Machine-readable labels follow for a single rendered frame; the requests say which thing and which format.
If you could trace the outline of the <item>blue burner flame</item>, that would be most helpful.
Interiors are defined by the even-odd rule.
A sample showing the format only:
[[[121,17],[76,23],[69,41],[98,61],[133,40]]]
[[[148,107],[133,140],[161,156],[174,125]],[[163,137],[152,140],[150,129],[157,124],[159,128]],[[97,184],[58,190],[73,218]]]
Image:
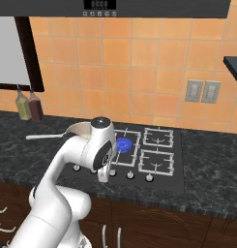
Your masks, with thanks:
[[[116,141],[116,147],[121,153],[128,152],[132,148],[132,141],[128,138],[118,138]]]

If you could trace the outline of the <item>window with dark frame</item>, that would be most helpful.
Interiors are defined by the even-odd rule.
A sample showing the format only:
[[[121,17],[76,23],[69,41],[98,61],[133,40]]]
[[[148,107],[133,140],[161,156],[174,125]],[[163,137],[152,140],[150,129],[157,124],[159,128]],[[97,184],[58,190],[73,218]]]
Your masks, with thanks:
[[[44,92],[27,16],[0,16],[0,89]]]

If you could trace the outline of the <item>olive yellow bottle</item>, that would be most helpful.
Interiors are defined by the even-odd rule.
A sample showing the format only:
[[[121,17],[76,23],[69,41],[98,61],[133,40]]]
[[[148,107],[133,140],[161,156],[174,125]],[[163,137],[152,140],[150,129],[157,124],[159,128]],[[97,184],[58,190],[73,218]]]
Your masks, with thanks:
[[[20,89],[17,89],[15,104],[21,120],[30,120],[32,118],[28,98],[22,94]]]

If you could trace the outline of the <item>dark wall shelf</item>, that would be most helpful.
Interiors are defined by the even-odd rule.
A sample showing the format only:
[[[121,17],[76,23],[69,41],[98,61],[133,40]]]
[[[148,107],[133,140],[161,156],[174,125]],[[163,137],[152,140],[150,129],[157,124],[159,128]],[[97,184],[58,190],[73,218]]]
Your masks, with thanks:
[[[237,81],[237,56],[225,56],[223,64]]]

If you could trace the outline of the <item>black gas hob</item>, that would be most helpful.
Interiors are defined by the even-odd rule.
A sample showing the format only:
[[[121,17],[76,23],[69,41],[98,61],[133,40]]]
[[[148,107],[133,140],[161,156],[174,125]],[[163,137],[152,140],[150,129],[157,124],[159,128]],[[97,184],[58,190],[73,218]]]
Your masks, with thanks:
[[[132,148],[125,153],[117,150],[110,165],[117,174],[109,177],[110,184],[185,192],[181,132],[178,129],[129,123],[115,123],[114,129],[117,139],[132,141]],[[133,172],[134,179],[127,178],[129,171]],[[149,173],[154,177],[152,182],[145,180]]]

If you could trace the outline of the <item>dark brown cupboard door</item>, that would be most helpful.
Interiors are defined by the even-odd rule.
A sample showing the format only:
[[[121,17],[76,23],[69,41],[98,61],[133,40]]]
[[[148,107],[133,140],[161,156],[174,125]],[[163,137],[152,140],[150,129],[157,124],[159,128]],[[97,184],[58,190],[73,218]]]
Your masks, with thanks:
[[[121,248],[202,248],[212,218],[134,203],[112,202],[113,234]]]
[[[214,218],[213,225],[217,248],[237,248],[237,221]]]
[[[112,248],[112,213],[111,201],[92,198],[92,208],[89,214],[79,221],[82,232],[88,237],[93,248],[103,248],[102,231],[105,230],[105,244]]]

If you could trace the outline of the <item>grey wall socket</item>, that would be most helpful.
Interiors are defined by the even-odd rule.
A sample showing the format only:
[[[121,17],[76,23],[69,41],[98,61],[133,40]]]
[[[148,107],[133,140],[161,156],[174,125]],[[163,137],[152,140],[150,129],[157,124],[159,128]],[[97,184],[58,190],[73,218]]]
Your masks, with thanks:
[[[186,91],[186,102],[198,103],[200,100],[203,81],[197,79],[189,79]]]
[[[220,88],[221,83],[219,81],[206,80],[201,102],[214,104],[218,99]]]

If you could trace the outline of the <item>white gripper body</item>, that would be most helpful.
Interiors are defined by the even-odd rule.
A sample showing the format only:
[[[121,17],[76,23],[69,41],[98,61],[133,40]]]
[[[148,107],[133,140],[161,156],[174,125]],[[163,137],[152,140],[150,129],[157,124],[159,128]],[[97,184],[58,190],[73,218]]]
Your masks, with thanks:
[[[106,183],[109,179],[109,172],[110,172],[110,163],[107,163],[104,166],[101,166],[98,169],[98,180],[101,183]]]

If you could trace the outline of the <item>dark red bottle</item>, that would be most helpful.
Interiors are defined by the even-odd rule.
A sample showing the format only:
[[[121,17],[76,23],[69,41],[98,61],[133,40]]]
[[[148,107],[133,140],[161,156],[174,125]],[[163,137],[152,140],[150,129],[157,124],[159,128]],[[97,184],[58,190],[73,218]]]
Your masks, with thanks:
[[[44,113],[41,100],[35,95],[33,90],[30,91],[29,108],[33,121],[39,122],[43,119]]]

